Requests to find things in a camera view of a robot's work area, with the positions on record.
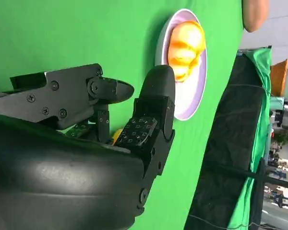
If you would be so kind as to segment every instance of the green backdrop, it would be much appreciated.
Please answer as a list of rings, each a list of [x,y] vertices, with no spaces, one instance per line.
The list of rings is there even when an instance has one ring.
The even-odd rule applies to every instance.
[[[208,75],[202,103],[176,136],[163,175],[132,229],[183,229],[218,101],[242,35],[240,0],[0,0],[0,91],[9,77],[99,63],[105,77],[141,89],[154,64],[159,32],[188,8],[207,40]],[[133,99],[111,105],[111,129],[132,114]]]

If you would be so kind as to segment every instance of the person's hand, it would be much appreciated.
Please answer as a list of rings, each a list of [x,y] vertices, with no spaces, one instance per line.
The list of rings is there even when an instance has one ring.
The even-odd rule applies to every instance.
[[[248,32],[258,30],[269,13],[269,0],[243,0],[243,25]]]

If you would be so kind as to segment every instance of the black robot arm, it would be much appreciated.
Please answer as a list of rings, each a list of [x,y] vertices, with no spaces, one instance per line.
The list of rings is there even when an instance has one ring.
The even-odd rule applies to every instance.
[[[0,230],[122,230],[143,213],[174,139],[174,73],[148,73],[114,146],[108,104],[133,88],[101,74],[94,64],[21,76],[0,93]]]

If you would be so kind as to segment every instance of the black tarp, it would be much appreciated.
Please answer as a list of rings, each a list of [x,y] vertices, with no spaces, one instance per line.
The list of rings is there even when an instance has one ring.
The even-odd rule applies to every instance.
[[[214,164],[249,170],[253,142],[260,115],[264,89],[255,65],[245,56],[237,56],[228,85],[217,107],[207,142],[203,165],[185,229],[217,230],[192,217],[200,217],[226,228],[246,178],[224,172]],[[261,193],[262,185],[253,187]],[[250,223],[258,222],[260,204],[252,195]]]

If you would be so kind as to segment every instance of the orange object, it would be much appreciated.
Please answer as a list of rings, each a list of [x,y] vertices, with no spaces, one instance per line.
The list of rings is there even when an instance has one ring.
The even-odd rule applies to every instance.
[[[271,66],[271,94],[275,97],[282,97],[286,81],[288,59]]]
[[[168,64],[173,68],[175,81],[185,81],[200,64],[206,49],[204,30],[199,23],[187,21],[176,26],[168,47]]]
[[[122,132],[123,130],[122,129],[119,129],[119,130],[117,130],[115,133],[114,133],[114,135],[113,135],[113,144],[112,145],[114,145],[115,144],[115,142],[117,141],[117,139],[119,138],[119,136],[120,136],[120,134],[121,134],[121,132]]]

